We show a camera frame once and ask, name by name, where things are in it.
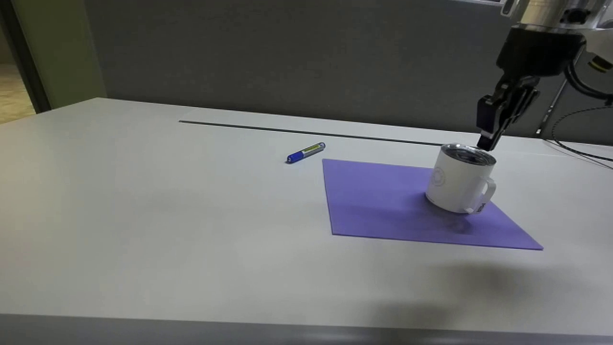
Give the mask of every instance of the purple mat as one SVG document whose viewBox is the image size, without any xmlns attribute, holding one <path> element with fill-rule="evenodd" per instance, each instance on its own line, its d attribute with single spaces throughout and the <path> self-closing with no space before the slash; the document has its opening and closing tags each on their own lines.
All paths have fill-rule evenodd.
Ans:
<svg viewBox="0 0 613 345">
<path fill-rule="evenodd" d="M 430 168 L 323 160 L 332 234 L 542 250 L 503 211 L 442 210 L 425 198 Z"/>
</svg>

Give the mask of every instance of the table surface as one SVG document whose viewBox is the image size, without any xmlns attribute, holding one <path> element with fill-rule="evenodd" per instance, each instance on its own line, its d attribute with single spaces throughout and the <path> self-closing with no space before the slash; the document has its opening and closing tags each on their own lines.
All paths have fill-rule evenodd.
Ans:
<svg viewBox="0 0 613 345">
<path fill-rule="evenodd" d="M 610 169 L 503 138 L 492 200 L 542 252 L 349 238 L 321 159 L 431 167 L 436 146 L 235 125 L 478 138 L 111 99 L 6 123 L 0 314 L 613 335 Z"/>
</svg>

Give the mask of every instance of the floor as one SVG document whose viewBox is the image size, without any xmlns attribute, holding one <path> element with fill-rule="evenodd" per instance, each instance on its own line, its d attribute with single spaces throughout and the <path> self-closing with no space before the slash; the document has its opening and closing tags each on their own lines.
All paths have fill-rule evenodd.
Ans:
<svg viewBox="0 0 613 345">
<path fill-rule="evenodd" d="M 14 64 L 0 64 L 0 123 L 34 115 L 32 102 Z"/>
</svg>

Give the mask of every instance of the marker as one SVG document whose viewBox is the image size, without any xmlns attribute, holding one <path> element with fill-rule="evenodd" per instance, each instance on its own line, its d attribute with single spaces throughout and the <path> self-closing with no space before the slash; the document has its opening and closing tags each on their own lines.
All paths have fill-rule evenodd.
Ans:
<svg viewBox="0 0 613 345">
<path fill-rule="evenodd" d="M 300 150 L 296 153 L 292 153 L 291 155 L 287 156 L 287 162 L 290 164 L 296 163 L 303 158 L 312 156 L 318 152 L 322 152 L 325 148 L 326 145 L 323 142 L 320 142 L 319 144 L 315 144 L 313 146 L 305 148 L 304 150 Z"/>
</svg>

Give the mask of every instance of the white mug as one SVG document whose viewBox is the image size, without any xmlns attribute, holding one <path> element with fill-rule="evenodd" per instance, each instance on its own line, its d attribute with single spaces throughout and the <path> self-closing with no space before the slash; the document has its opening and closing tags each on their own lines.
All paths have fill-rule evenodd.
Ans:
<svg viewBox="0 0 613 345">
<path fill-rule="evenodd" d="M 494 164 L 496 158 L 483 150 L 461 144 L 443 145 L 425 195 L 447 211 L 480 213 L 496 190 L 490 178 Z"/>
</svg>

